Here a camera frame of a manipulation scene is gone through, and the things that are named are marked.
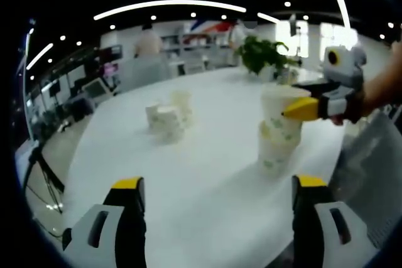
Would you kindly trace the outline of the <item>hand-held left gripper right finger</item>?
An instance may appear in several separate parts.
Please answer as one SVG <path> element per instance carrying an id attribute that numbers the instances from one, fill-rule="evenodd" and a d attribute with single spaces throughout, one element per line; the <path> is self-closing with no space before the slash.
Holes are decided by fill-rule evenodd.
<path id="1" fill-rule="evenodd" d="M 365 267 L 378 253 L 364 221 L 315 176 L 292 176 L 293 267 Z"/>

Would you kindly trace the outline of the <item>person's right hand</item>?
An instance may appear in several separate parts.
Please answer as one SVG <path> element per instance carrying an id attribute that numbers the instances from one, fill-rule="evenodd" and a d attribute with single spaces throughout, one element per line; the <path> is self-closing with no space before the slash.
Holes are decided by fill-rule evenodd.
<path id="1" fill-rule="evenodd" d="M 371 114 L 372 111 L 373 108 L 367 101 L 366 93 L 361 90 L 347 100 L 347 107 L 343 114 L 334 115 L 330 117 L 330 120 L 336 126 L 342 126 L 344 121 L 356 124 L 360 119 Z"/>

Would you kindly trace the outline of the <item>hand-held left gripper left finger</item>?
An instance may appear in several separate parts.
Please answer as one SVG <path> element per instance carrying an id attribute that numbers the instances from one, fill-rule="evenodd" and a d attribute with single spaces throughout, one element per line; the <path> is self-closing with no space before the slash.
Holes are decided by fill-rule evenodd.
<path id="1" fill-rule="evenodd" d="M 117 181 L 62 235 L 70 267 L 146 267 L 144 178 Z"/>

